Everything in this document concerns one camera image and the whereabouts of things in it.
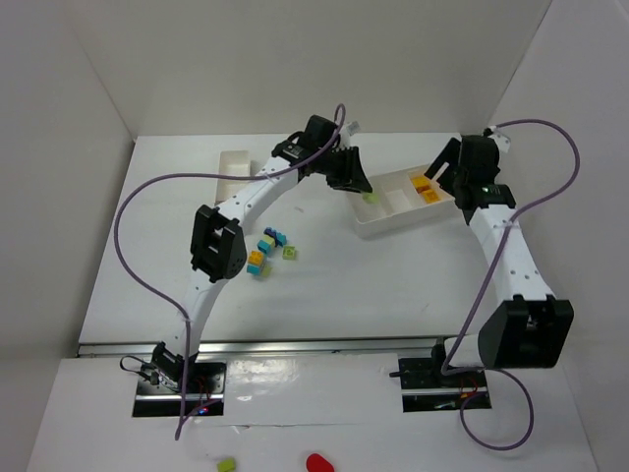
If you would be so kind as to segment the lime rounded lego brick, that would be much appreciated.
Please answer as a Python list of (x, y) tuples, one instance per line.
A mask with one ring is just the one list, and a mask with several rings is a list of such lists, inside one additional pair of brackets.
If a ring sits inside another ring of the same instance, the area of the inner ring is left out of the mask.
[(379, 197), (376, 193), (363, 193), (362, 198), (369, 205), (377, 205), (379, 203)]

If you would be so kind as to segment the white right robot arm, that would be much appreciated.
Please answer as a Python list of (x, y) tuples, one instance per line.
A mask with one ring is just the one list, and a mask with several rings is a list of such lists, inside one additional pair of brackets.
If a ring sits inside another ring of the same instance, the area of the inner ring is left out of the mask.
[(433, 349), (441, 377), (489, 369), (550, 369), (574, 320), (570, 301), (544, 281), (518, 223), (510, 188), (496, 183), (500, 146), (490, 135), (451, 139), (426, 171), (453, 197), (488, 264), (481, 289), (497, 306), (479, 332), (462, 330)]

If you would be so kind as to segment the yellow butterfly lego brick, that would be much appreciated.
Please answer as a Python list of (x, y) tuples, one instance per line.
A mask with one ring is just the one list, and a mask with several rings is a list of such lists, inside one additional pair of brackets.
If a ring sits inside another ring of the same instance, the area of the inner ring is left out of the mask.
[(412, 177), (411, 183), (418, 194), (431, 189), (431, 181), (424, 175)]

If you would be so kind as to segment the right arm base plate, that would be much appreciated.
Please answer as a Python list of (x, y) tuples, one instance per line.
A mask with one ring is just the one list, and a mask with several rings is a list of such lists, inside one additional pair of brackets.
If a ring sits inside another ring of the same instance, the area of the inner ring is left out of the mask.
[(400, 358), (389, 376), (400, 384), (405, 413), (454, 411), (465, 400), (468, 409), (491, 408), (483, 373), (444, 377), (432, 359)]

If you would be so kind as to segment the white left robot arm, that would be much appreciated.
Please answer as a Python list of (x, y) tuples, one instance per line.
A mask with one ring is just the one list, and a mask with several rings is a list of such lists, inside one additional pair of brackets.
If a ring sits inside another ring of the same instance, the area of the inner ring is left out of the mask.
[(192, 271), (182, 302), (184, 326), (168, 329), (152, 353), (151, 363), (164, 377), (181, 386), (192, 373), (218, 295), (247, 264), (245, 234), (279, 197), (313, 174), (324, 176), (333, 190), (372, 191), (359, 149), (350, 144), (357, 129), (355, 123), (338, 129), (334, 122), (313, 115), (305, 130), (275, 146), (254, 181), (218, 206), (199, 207), (191, 241)]

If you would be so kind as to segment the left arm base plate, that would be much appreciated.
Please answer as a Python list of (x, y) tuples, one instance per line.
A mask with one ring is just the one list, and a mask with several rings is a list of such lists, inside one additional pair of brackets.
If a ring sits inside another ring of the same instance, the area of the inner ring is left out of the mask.
[[(181, 389), (147, 362), (141, 362), (132, 373), (139, 377), (132, 416), (135, 418), (178, 417)], [(185, 414), (218, 417), (224, 413), (224, 390), (227, 365), (224, 362), (201, 362), (192, 367), (185, 395)]]

